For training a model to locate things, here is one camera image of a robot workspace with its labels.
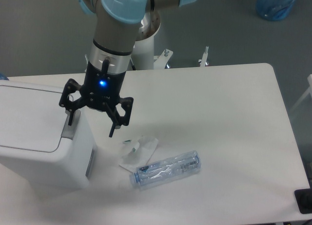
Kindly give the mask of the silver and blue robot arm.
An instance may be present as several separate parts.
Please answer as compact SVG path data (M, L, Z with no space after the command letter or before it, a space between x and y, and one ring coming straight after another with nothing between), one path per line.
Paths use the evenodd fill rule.
M83 84L69 79L59 105L74 122L78 109L105 112L112 130L130 122L133 98L120 97L131 54L145 14L168 7L181 7L197 0L79 0L97 16L91 52Z

